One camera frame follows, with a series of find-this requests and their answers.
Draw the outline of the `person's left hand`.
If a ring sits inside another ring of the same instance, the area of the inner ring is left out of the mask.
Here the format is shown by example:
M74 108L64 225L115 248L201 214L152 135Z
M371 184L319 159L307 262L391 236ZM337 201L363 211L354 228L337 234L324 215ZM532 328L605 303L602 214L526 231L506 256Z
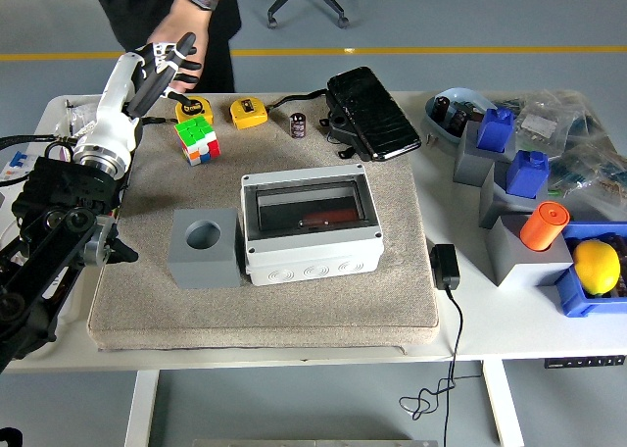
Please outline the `person's left hand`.
M188 32L196 36L196 53L189 54L187 61L199 64L200 67L195 69L183 68L183 79L172 83L171 86L174 89L189 90L198 82L203 72L207 54L211 16L210 11L200 9L189 0L174 0L169 13L148 37L148 43L166 43L177 42Z

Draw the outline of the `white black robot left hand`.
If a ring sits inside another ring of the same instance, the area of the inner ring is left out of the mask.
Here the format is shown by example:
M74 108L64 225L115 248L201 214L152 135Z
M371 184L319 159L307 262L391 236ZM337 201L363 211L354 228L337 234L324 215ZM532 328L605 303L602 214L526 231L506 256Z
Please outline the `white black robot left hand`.
M150 43L118 59L96 110L93 129L74 149L74 160L127 162L136 148L138 120L165 93L196 36L189 32L175 43Z

